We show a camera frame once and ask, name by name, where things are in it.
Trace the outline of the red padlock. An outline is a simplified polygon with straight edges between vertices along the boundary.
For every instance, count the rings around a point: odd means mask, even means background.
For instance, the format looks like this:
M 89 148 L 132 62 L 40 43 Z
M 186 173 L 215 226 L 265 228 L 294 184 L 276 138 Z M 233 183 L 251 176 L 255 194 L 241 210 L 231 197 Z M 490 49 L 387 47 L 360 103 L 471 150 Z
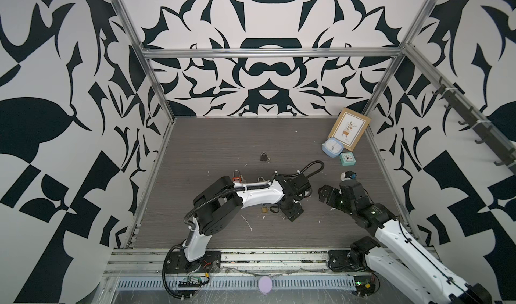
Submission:
M 235 170 L 232 174 L 232 181 L 234 183 L 243 183 L 244 179 L 241 175 L 241 172 L 239 170 Z

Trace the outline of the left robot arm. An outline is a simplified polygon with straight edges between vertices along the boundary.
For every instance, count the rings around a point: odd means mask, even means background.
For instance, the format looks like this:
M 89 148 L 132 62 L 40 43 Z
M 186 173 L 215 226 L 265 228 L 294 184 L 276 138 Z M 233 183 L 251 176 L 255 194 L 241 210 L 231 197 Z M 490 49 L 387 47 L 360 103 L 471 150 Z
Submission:
M 325 163 L 312 161 L 294 174 L 275 172 L 268 180 L 239 183 L 229 176 L 219 178 L 193 200 L 184 217 L 189 235 L 180 246 L 188 262 L 202 259 L 214 234 L 222 231 L 240 210 L 271 205 L 293 222 L 303 214 L 301 201 L 312 195 L 309 179 L 322 172 Z

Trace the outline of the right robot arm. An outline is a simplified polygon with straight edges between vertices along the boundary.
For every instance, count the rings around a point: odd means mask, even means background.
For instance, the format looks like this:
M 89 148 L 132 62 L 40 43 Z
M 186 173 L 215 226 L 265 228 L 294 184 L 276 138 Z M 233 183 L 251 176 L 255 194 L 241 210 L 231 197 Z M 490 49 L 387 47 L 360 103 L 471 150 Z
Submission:
M 350 246 L 348 258 L 329 254 L 329 268 L 382 275 L 414 303 L 492 303 L 480 284 L 471 285 L 440 262 L 403 227 L 391 211 L 373 203 L 363 186 L 347 178 L 338 188 L 318 190 L 320 202 L 350 215 L 369 234 Z

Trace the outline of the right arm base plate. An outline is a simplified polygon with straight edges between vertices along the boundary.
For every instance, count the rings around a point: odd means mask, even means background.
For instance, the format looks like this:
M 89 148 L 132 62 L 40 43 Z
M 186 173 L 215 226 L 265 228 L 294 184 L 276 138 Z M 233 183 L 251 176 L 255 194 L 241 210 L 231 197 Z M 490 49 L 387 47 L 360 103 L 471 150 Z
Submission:
M 334 273 L 356 272 L 362 269 L 361 264 L 352 259 L 350 250 L 329 250 L 328 268 Z

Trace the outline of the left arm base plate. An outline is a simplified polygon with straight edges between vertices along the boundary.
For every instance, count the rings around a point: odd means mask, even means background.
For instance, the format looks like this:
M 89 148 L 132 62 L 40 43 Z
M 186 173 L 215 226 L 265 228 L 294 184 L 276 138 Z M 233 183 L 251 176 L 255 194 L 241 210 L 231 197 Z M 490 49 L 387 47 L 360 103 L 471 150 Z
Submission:
M 220 251 L 207 251 L 200 259 L 190 262 L 183 250 L 172 251 L 165 257 L 163 271 L 165 274 L 193 273 L 207 264 L 216 266 L 220 262 L 221 256 Z

